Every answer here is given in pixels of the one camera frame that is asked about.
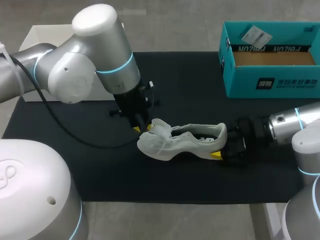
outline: robotic arm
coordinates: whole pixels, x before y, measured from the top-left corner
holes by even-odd
[[[85,100],[97,74],[113,94],[119,106],[116,112],[127,117],[132,127],[147,124],[151,103],[116,10],[106,4],[89,6],[74,17],[72,28],[74,35],[59,47],[40,43],[13,56],[41,89],[67,104]],[[21,89],[5,58],[0,59],[0,71],[2,103],[19,96]],[[35,90],[22,69],[18,71],[24,92]]]

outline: white sneaker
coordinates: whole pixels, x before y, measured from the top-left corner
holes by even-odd
[[[151,129],[144,132],[137,147],[145,155],[169,161],[182,152],[190,152],[203,159],[220,160],[211,155],[220,151],[227,142],[227,127],[218,125],[188,124],[171,127],[161,119],[153,119]]]

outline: gray floor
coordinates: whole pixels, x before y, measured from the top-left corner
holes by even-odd
[[[320,20],[318,0],[1,0],[0,41],[15,52],[32,25],[70,24],[96,3],[116,8],[134,51],[216,51],[228,20]],[[0,104],[0,136],[16,102]],[[266,226],[252,221],[260,224],[263,213],[251,216],[249,205],[86,202],[85,208],[89,240],[268,239]]]

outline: black cloth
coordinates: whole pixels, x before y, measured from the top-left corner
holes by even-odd
[[[171,126],[231,124],[238,117],[268,116],[317,101],[227,98],[217,52],[137,52],[134,56],[142,79],[154,82],[161,100],[154,117]],[[116,145],[137,136],[125,118],[108,115],[114,101],[50,104],[73,133],[92,143]],[[290,145],[262,150],[244,168],[222,166],[188,153],[159,161],[145,156],[135,143],[112,150],[83,145],[57,125],[42,102],[22,98],[3,138],[34,140],[55,149],[66,161],[84,201],[287,202],[302,188]]]

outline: teal shoe box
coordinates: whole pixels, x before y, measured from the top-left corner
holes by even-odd
[[[262,48],[242,39],[255,26]],[[219,60],[229,98],[320,98],[320,23],[226,21]]]

